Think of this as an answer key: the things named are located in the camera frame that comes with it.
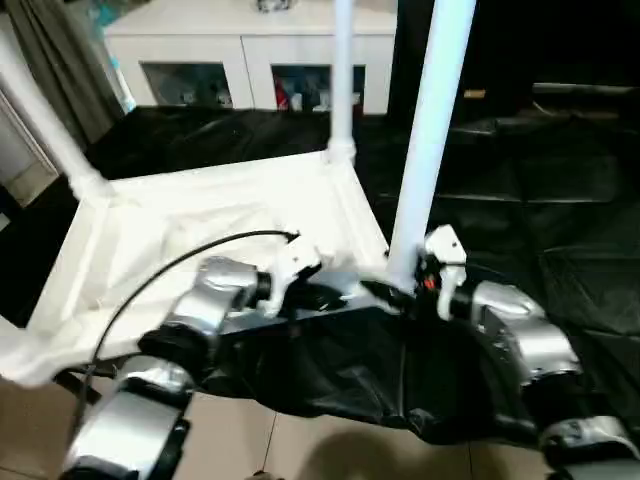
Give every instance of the cabinet door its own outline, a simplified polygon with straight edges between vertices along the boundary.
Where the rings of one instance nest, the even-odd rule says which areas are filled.
[[[114,36],[109,51],[138,105],[253,108],[237,36]]]
[[[354,105],[385,113],[393,35],[354,37]],[[330,105],[332,36],[243,36],[256,108],[322,111]]]

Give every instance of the red object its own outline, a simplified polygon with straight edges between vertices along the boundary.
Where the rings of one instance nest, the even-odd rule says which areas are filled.
[[[278,77],[274,77],[274,84],[276,87],[276,105],[278,106],[278,110],[289,110],[289,97],[287,97],[287,92],[282,88],[282,82]]]
[[[436,288],[436,282],[433,280],[433,277],[425,278],[424,286],[427,287],[427,290],[434,290]]]

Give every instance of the black object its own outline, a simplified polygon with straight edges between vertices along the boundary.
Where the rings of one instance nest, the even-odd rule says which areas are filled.
[[[149,480],[171,480],[173,478],[180,460],[182,460],[182,446],[190,429],[191,423],[187,420],[180,419],[176,422],[156,462],[155,468],[149,475]]]
[[[267,300],[271,295],[271,275],[266,272],[258,272],[258,285],[253,303],[259,300]]]
[[[523,388],[523,401],[540,431],[564,420],[611,414],[604,395],[591,391],[585,380],[578,374],[550,375]]]
[[[437,309],[438,297],[440,296],[440,290],[442,288],[440,270],[444,266],[445,265],[440,263],[434,255],[425,256],[418,265],[415,276],[417,284],[416,294],[419,302],[422,303],[421,308],[425,312],[434,312]],[[449,305],[449,310],[453,318],[459,320],[471,318],[473,294],[480,283],[478,278],[482,278],[482,276],[478,277],[477,270],[477,266],[469,266],[469,268],[467,268],[467,279],[464,284],[453,291]],[[485,269],[484,267],[480,269],[481,275],[487,271],[491,272],[492,269]]]
[[[336,310],[347,304],[340,298],[341,296],[340,291],[326,285],[306,281],[294,282],[287,289],[282,310],[285,312],[293,312],[296,309],[314,312]]]
[[[83,460],[81,466],[64,472],[60,480],[138,480],[137,473],[127,474],[120,468],[112,468],[109,472],[105,472],[103,462],[95,459]]]
[[[102,398],[102,395],[100,394],[100,392],[98,392],[94,388],[88,388],[86,392],[84,392],[82,380],[80,380],[78,377],[76,377],[69,371],[63,371],[58,373],[53,378],[53,381],[56,382],[65,390],[71,392],[76,397],[84,394],[87,398],[87,403],[89,405],[95,405],[96,403],[98,403],[100,398]]]
[[[22,207],[7,190],[0,185],[0,213],[4,213],[9,220],[16,218]]]
[[[408,311],[413,306],[413,297],[393,285],[367,279],[363,279],[360,283],[374,297],[387,302],[393,308]]]
[[[254,0],[256,8],[262,13],[278,12],[289,10],[293,5],[292,0]]]
[[[184,325],[160,325],[142,336],[138,348],[143,355],[181,366],[196,382],[201,380],[209,353],[207,339]]]
[[[434,0],[400,0],[389,99],[391,120],[410,127]],[[638,118],[640,67],[628,54],[640,28],[635,0],[478,0],[454,118],[511,116],[533,101],[563,110],[616,111]],[[534,83],[635,87],[612,97],[569,88],[534,94]],[[464,91],[482,91],[465,99]]]

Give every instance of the white pvc pipe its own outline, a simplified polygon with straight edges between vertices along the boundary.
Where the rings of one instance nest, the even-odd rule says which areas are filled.
[[[353,163],[353,2],[335,1],[333,66],[331,68],[331,138],[329,155]]]
[[[476,0],[436,0],[387,272],[411,288],[435,193]]]
[[[46,155],[67,175],[78,200],[109,192],[107,182],[89,165],[2,32],[0,94],[9,102]]]

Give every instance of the white tray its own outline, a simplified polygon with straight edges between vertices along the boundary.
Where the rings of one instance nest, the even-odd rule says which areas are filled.
[[[0,375],[25,386],[89,361],[122,301],[169,260],[217,238],[261,229],[299,231],[323,256],[382,270],[387,243],[350,163],[325,152],[112,182],[117,196],[81,202],[26,330],[0,319]],[[269,265],[278,237],[232,242],[176,267],[140,295],[102,350],[136,350],[193,282],[203,257]]]

